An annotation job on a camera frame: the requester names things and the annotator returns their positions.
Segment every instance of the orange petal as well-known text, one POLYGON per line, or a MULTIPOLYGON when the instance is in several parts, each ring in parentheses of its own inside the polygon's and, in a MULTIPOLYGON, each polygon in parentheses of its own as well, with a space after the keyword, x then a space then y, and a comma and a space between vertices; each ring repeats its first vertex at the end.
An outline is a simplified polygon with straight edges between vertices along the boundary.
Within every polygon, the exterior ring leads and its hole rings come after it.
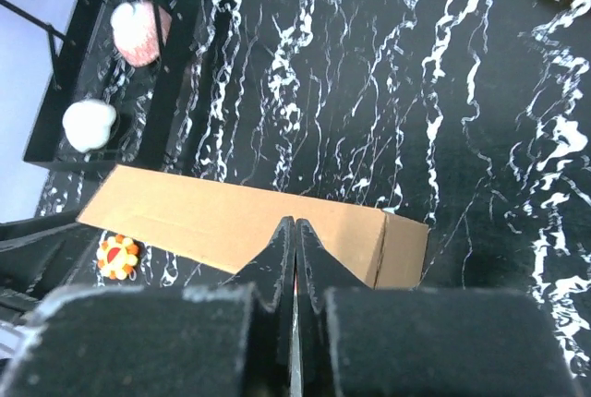
POLYGON ((138 245, 129 245, 127 247, 127 254, 131 254, 132 256, 136 256, 137 254, 139 254, 138 245))

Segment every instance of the box side flap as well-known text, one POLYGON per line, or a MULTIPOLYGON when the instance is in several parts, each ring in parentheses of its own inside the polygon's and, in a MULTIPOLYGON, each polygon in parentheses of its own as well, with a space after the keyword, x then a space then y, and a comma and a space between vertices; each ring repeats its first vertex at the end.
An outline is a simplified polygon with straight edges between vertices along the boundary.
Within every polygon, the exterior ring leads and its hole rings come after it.
POLYGON ((236 273, 289 215, 308 219, 327 250, 373 285, 384 224, 373 208, 117 166, 78 220, 236 273))
POLYGON ((383 257, 376 287, 416 286, 423 269, 427 237, 427 225, 386 213, 383 257))

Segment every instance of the brown box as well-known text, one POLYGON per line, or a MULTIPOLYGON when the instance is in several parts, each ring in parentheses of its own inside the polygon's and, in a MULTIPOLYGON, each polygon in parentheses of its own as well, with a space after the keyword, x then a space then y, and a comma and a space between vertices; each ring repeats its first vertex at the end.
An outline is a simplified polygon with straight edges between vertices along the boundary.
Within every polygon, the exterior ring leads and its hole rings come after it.
POLYGON ((371 287, 419 281, 425 224, 336 201, 117 166, 78 221, 236 273, 284 216, 308 219, 326 249, 371 287))

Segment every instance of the marble surface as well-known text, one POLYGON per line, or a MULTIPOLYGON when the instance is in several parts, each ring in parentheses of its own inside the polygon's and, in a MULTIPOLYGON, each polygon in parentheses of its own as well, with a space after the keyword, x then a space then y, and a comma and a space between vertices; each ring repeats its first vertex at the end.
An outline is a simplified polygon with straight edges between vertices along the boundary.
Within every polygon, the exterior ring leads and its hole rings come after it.
MULTIPOLYGON (((212 0, 163 170, 428 223, 421 284, 530 294, 591 391, 590 7, 212 0)), ((39 213, 91 178, 51 174, 39 213)), ((142 266, 136 282, 199 275, 160 250, 142 266)))

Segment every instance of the white floor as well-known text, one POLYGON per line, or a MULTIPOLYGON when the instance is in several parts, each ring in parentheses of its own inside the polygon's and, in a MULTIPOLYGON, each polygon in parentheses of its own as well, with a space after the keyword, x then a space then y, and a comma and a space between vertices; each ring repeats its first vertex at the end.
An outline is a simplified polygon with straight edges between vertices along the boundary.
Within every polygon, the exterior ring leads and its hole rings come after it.
MULTIPOLYGON (((66 31, 76 0, 8 0, 66 31)), ((0 223, 33 216, 47 171, 22 155, 51 75, 44 30, 0 6, 0 223)))

